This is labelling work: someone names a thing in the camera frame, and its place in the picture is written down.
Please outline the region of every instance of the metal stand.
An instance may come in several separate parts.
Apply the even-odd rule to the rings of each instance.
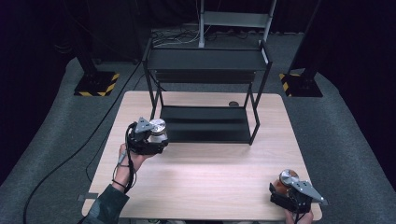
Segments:
[[[199,48],[205,47],[205,25],[222,25],[222,26],[241,26],[241,27],[258,27],[264,29],[262,40],[266,41],[271,22],[274,16],[276,0],[272,0],[271,8],[268,14],[257,13],[236,13],[236,12],[218,12],[205,11],[205,0],[201,0],[200,22],[199,22]]]
[[[80,96],[106,96],[111,93],[119,77],[114,72],[98,72],[88,53],[80,33],[75,25],[75,20],[67,8],[65,1],[60,0],[65,23],[69,29],[70,43],[76,53],[79,63],[84,70],[84,76],[75,88],[75,95]]]
[[[315,18],[318,8],[320,6],[321,0],[318,1],[315,11],[311,17],[311,20],[306,28],[305,36],[309,31],[309,27],[311,26],[313,19]],[[292,97],[322,97],[323,94],[321,93],[317,83],[315,82],[315,74],[317,73],[320,65],[326,58],[327,53],[331,47],[331,37],[328,37],[327,40],[323,40],[321,42],[321,46],[317,49],[315,57],[313,57],[312,62],[310,62],[309,66],[305,68],[305,70],[300,74],[291,74],[291,70],[294,68],[296,56],[294,57],[290,68],[287,74],[280,74],[280,79],[283,85],[283,89],[288,96]],[[296,55],[300,51],[301,45],[297,50]]]
[[[257,49],[159,49],[149,44],[143,65],[153,107],[151,119],[160,101],[160,118],[166,122],[170,142],[253,143],[260,127],[257,107],[272,65],[264,41]],[[254,98],[252,82],[256,71],[264,71],[264,75]],[[151,77],[156,78],[155,96]],[[248,87],[241,106],[232,102],[230,106],[178,106],[164,102],[161,83],[247,84]],[[248,126],[248,103],[256,120],[253,133]]]

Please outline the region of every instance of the cable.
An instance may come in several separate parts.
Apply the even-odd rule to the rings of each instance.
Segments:
[[[184,32],[177,32],[177,35],[165,35],[164,33],[174,33],[175,31],[156,31],[153,32],[152,34],[153,36],[153,44],[155,44],[155,47],[158,47],[160,45],[167,45],[167,44],[183,44],[183,43],[187,43],[187,42],[183,42],[181,41],[181,39],[183,38],[187,38],[192,36],[192,39],[194,39],[196,37],[196,35],[194,34],[195,31],[192,30],[186,30]],[[165,43],[166,41],[178,41],[177,43]]]
[[[93,160],[96,158],[96,156],[98,155],[100,149],[102,148],[103,144],[105,143],[105,141],[108,138],[108,135],[110,134],[110,130],[111,128],[108,129],[106,137],[103,139],[101,145],[99,146],[99,148],[96,150],[95,155],[93,156],[92,160],[90,161],[90,163],[88,163],[88,165],[85,167],[85,174],[87,175],[88,180],[90,180],[90,182],[92,182],[92,180],[90,179],[90,176],[88,175],[88,167],[90,167],[90,165],[92,164]]]
[[[136,170],[134,169],[134,162],[131,159],[131,153],[130,153],[130,149],[128,146],[128,135],[129,135],[129,131],[132,130],[132,132],[134,132],[135,127],[136,127],[137,123],[134,122],[133,124],[129,125],[126,132],[125,132],[125,150],[126,150],[126,154],[127,154],[127,158],[128,158],[128,168],[129,168],[129,180],[127,185],[124,188],[124,193],[127,193],[136,183],[137,181],[137,175],[136,175]]]
[[[116,171],[117,171],[118,168],[119,168],[118,165],[116,165],[116,167],[114,167],[114,170],[113,170],[113,182],[115,182],[116,184],[121,185],[122,187],[124,187],[124,189],[126,189],[126,188],[127,188],[126,186],[123,186],[123,185],[120,184],[119,182],[115,181],[115,178],[116,178]],[[137,172],[134,172],[134,174],[132,175],[132,179],[133,179],[133,182],[132,182],[131,188],[133,188],[133,187],[134,187],[134,184],[136,184],[136,181],[137,181]]]
[[[137,68],[139,67],[141,63],[139,63],[136,68],[134,69],[134,71],[132,72],[132,74],[129,76],[129,78],[125,81],[124,85],[122,86],[122,89],[120,90],[119,94],[116,97],[116,100],[114,101],[114,103],[111,105],[111,107],[107,110],[106,114],[104,115],[104,117],[102,118],[102,120],[99,122],[99,124],[96,126],[96,128],[93,130],[92,134],[88,137],[88,139],[84,142],[84,144],[82,144],[82,146],[76,151],[74,152],[71,156],[69,156],[65,161],[61,162],[61,164],[59,164],[58,166],[56,166],[53,170],[51,170],[47,175],[45,175],[39,182],[38,184],[35,186],[35,188],[33,189],[33,191],[31,192],[31,194],[29,195],[26,204],[23,208],[23,223],[26,224],[27,223],[27,209],[29,206],[30,201],[32,200],[33,196],[35,195],[35,192],[38,190],[38,188],[40,188],[40,186],[44,183],[44,181],[46,181],[53,173],[55,173],[55,171],[57,171],[59,168],[61,168],[63,165],[65,165],[68,161],[70,161],[71,159],[73,159],[85,146],[87,146],[87,144],[90,142],[90,140],[93,138],[93,136],[96,134],[96,132],[99,130],[99,127],[102,125],[102,123],[105,121],[105,118],[107,117],[107,115],[110,113],[111,109],[113,108],[113,106],[116,104],[116,102],[119,100],[125,86],[128,84],[129,80],[132,78],[132,76],[134,75],[134,73],[136,72]]]
[[[198,0],[195,0],[195,9],[196,9],[196,12],[197,12],[197,19],[199,21]],[[159,46],[164,46],[164,45],[172,45],[172,44],[188,44],[188,43],[197,41],[197,40],[199,40],[199,38],[198,38],[199,37],[199,33],[200,33],[199,31],[200,31],[200,28],[198,28],[197,35],[190,41],[182,42],[182,41],[180,41],[179,39],[176,38],[176,40],[179,41],[178,43],[164,43],[164,44],[155,45],[154,47],[159,47]]]
[[[241,36],[240,36],[240,35],[237,34],[236,32],[232,31],[231,33],[228,33],[228,34],[225,34],[225,35],[218,35],[217,33],[213,33],[212,35],[207,36],[207,37],[205,38],[205,40],[207,40],[207,41],[214,41],[214,40],[216,40],[217,38],[226,38],[226,37],[236,37],[236,38],[239,38],[239,39],[247,39],[249,33],[246,32],[244,35],[241,35]]]
[[[144,75],[145,75],[145,74],[143,74],[142,76],[140,76],[140,78],[136,81],[136,84],[134,84],[134,88],[132,89],[132,91],[134,91],[134,89],[136,89],[137,85],[138,85],[139,82],[140,82],[140,79],[142,79],[142,77],[143,77]]]
[[[300,220],[300,219],[298,218],[298,216],[299,216],[299,214],[298,214],[298,213],[296,213],[296,218],[294,219],[294,224],[297,224],[297,223],[298,223],[298,221]]]
[[[106,48],[110,49],[111,51],[119,54],[121,57],[125,57],[127,59],[131,59],[131,60],[135,60],[135,58],[123,54],[119,51],[117,51],[116,49],[113,49],[111,46],[109,46],[105,41],[103,41],[101,38],[97,37],[96,35],[94,35],[89,29],[87,29],[83,24],[81,24],[79,21],[77,21],[73,15],[70,13],[69,8],[67,7],[67,4],[64,0],[62,0],[64,2],[63,7],[65,7],[65,10],[67,11],[67,14],[69,15],[70,19],[77,24],[79,27],[81,27],[85,32],[87,32],[91,37],[95,38],[97,41],[99,41],[101,44],[103,44]]]
[[[154,82],[154,85],[157,87],[157,89],[161,88],[162,91],[166,91],[166,89],[164,89],[163,87],[159,86],[158,81],[155,80],[154,76],[151,73],[149,73],[149,76],[151,77],[151,79]]]
[[[302,216],[300,216],[300,217],[297,219],[297,223],[305,216],[305,214],[306,214],[306,213],[304,213]]]

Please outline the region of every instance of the gray carpet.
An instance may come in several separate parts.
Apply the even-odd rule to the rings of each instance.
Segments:
[[[257,38],[256,35],[244,40],[218,38],[206,41],[206,46],[233,47],[235,43],[255,46]],[[279,74],[288,71],[301,39],[301,35],[268,37],[274,66],[264,92],[282,96],[312,184],[331,203],[322,207],[323,219],[318,223],[395,223],[395,191],[338,90],[317,74],[322,98],[290,98],[283,92]],[[38,188],[26,216],[28,223],[77,223],[81,219],[82,203],[77,197],[89,189],[103,150],[102,143],[117,114],[122,94],[147,89],[144,78],[138,82],[143,75],[142,66],[136,69],[131,63],[102,63],[98,68],[120,73],[115,90],[107,97],[77,97],[73,95],[74,88],[83,72],[76,59],[67,65],[62,86],[45,122],[0,187],[0,223],[22,223],[25,203],[39,181],[76,152]],[[237,85],[168,85],[164,88],[169,91],[245,91]]]

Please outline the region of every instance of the black curtain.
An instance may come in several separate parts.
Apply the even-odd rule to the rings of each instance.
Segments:
[[[393,1],[322,0],[292,69],[310,66],[326,50],[318,72],[340,91],[396,189],[395,11]]]
[[[55,50],[57,37],[49,36],[56,19],[46,21],[46,15],[35,10],[55,13],[47,3],[8,0],[0,7],[0,184],[47,116],[71,59]]]
[[[303,33],[318,0],[277,0],[271,32]],[[199,0],[148,0],[153,27],[180,25],[197,21],[201,8]],[[268,13],[272,0],[206,0],[205,10]],[[230,29],[230,27],[213,27]]]

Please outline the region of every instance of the black metal shelf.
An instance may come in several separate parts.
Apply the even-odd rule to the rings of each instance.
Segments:
[[[170,142],[246,143],[250,141],[244,107],[164,106]]]
[[[149,43],[142,62],[153,106],[150,118],[160,100],[160,118],[166,122],[170,142],[253,143],[260,127],[257,106],[272,65],[263,41],[256,49],[168,49]],[[257,71],[264,75],[254,98],[251,87]],[[157,86],[155,96],[151,78]],[[170,106],[164,102],[161,83],[233,83],[248,88],[242,106]],[[249,99],[256,120],[252,133],[246,111]]]

